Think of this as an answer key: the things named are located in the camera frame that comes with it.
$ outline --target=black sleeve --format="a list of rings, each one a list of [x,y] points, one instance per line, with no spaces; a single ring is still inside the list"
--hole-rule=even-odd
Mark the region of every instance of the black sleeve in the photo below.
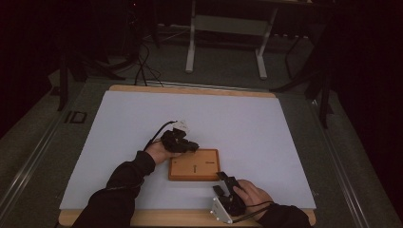
[[[308,216],[296,206],[273,203],[258,223],[267,228],[311,228]]]
[[[144,176],[151,174],[155,162],[146,152],[137,152],[112,173],[106,188],[94,193],[73,228],[128,228]]]

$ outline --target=white paper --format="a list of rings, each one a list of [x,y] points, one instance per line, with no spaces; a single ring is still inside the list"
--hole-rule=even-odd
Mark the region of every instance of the white paper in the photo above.
[[[179,120],[186,120],[188,140],[219,150],[228,176],[250,180],[279,204],[316,208],[278,99],[107,91],[60,209],[86,207],[120,163]],[[217,182],[167,177],[168,161],[145,178],[136,209],[211,207]]]

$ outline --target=wooden board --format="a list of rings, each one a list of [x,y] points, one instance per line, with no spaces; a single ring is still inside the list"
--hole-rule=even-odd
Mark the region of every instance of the wooden board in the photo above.
[[[219,151],[198,149],[172,158],[168,178],[171,181],[218,181],[220,172]]]
[[[209,88],[112,85],[109,88],[109,90],[110,91],[122,91],[122,92],[150,92],[150,93],[175,93],[175,94],[198,94],[198,95],[216,95],[216,96],[276,98],[276,95],[274,93],[269,93],[269,92],[236,91],[236,90],[209,89]]]

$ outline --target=left hand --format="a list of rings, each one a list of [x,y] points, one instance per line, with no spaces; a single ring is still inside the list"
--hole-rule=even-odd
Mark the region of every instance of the left hand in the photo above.
[[[171,153],[163,147],[162,142],[154,142],[146,148],[147,152],[151,158],[154,160],[155,164],[161,164],[170,158],[178,157],[181,153]]]

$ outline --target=handheld controller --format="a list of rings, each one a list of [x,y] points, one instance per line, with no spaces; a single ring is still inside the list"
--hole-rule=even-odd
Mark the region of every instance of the handheld controller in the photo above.
[[[161,142],[163,143],[163,147],[165,150],[171,153],[185,153],[186,151],[196,152],[199,149],[199,145],[195,142],[191,142],[186,140],[184,137],[186,136],[187,125],[185,121],[170,121],[164,124],[160,130],[154,135],[154,137],[148,141],[148,144],[145,146],[144,150],[154,143],[154,140],[160,134],[160,132],[169,124],[173,125],[172,130],[166,130],[161,136]]]
[[[221,185],[213,186],[217,194],[214,198],[211,213],[226,223],[232,223],[229,216],[237,217],[245,214],[246,205],[243,200],[233,190],[234,186],[240,188],[240,184],[234,177],[228,177],[224,172],[218,172],[217,175],[221,180]]]

